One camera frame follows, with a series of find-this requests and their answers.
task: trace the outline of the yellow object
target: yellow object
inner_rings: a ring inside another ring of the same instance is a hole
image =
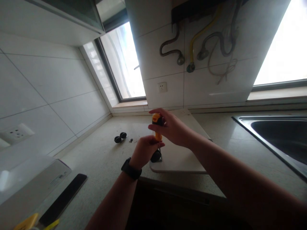
[[[59,224],[59,222],[60,222],[60,219],[57,219],[55,222],[53,222],[52,224],[45,227],[44,230],[50,230],[50,229],[54,228],[56,225]]]
[[[153,124],[163,126],[162,117],[159,113],[153,114]],[[162,141],[162,135],[155,132],[155,138],[157,141]]]
[[[190,41],[190,63],[194,62],[194,58],[193,58],[193,43],[194,41],[200,36],[202,35],[206,30],[208,30],[216,21],[217,19],[220,17],[221,12],[222,12],[222,4],[219,4],[216,10],[216,15],[215,17],[212,19],[212,21],[205,26],[205,28],[203,28],[200,32],[198,32],[197,34],[194,35],[194,37],[192,38],[192,40]]]
[[[18,224],[14,230],[27,230],[32,228],[35,225],[35,222],[37,220],[38,213],[34,213],[32,216],[29,218],[25,219],[23,222]]]

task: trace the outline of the person's right hand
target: person's right hand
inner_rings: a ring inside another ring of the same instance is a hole
[[[152,131],[160,133],[176,145],[189,148],[191,138],[195,136],[195,132],[186,126],[174,114],[171,114],[165,109],[158,108],[149,111],[150,114],[159,113],[163,117],[164,126],[149,125],[148,128]]]

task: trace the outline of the yellow gas hose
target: yellow gas hose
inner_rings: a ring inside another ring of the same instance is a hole
[[[201,35],[203,34],[206,30],[208,30],[216,21],[217,19],[220,17],[221,12],[222,12],[222,8],[223,5],[219,4],[216,10],[216,14],[215,17],[212,19],[212,21],[205,26],[205,28],[203,28],[200,32],[198,32],[197,34],[194,35],[194,37],[192,38],[192,40],[190,41],[190,63],[194,62],[193,59],[193,43],[194,41]]]

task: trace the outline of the gray hose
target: gray hose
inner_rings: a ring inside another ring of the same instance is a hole
[[[238,16],[238,13],[239,13],[239,10],[240,10],[240,7],[242,5],[242,0],[237,0],[237,5],[236,5],[236,9],[234,11],[234,14],[233,14],[233,17],[232,17],[232,21],[231,21],[231,29],[230,29],[230,34],[231,34],[231,49],[230,51],[227,53],[225,51],[225,45],[224,45],[224,36],[221,32],[214,32],[212,34],[210,34],[208,37],[206,37],[204,39],[204,41],[202,42],[202,46],[201,46],[201,51],[198,53],[197,55],[197,59],[199,60],[203,60],[206,56],[207,56],[207,53],[208,51],[206,50],[206,42],[212,38],[212,37],[215,37],[217,36],[220,40],[220,48],[221,48],[221,53],[224,57],[228,57],[232,54],[232,52],[234,51],[234,48],[236,46],[236,38],[235,38],[235,23],[236,23],[236,20],[237,20],[237,16]]]
[[[168,40],[168,41],[166,41],[166,42],[163,42],[162,45],[160,46],[160,56],[165,57],[165,56],[167,56],[167,55],[169,55],[169,54],[172,54],[172,53],[178,53],[180,56],[182,56],[182,53],[181,53],[180,50],[171,50],[171,51],[168,51],[168,52],[166,52],[166,53],[162,53],[162,48],[163,48],[165,45],[168,45],[168,44],[171,44],[171,43],[177,41],[177,39],[178,39],[178,37],[179,37],[179,24],[178,24],[178,23],[176,24],[176,30],[177,30],[177,31],[176,31],[176,36],[175,36],[173,39],[171,39],[171,40]]]

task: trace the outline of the window sill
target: window sill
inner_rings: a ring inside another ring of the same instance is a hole
[[[122,102],[113,106],[112,108],[127,108],[127,107],[137,107],[137,106],[146,106],[147,100],[143,101],[133,101],[133,102]]]
[[[307,86],[251,92],[247,101],[306,97]]]

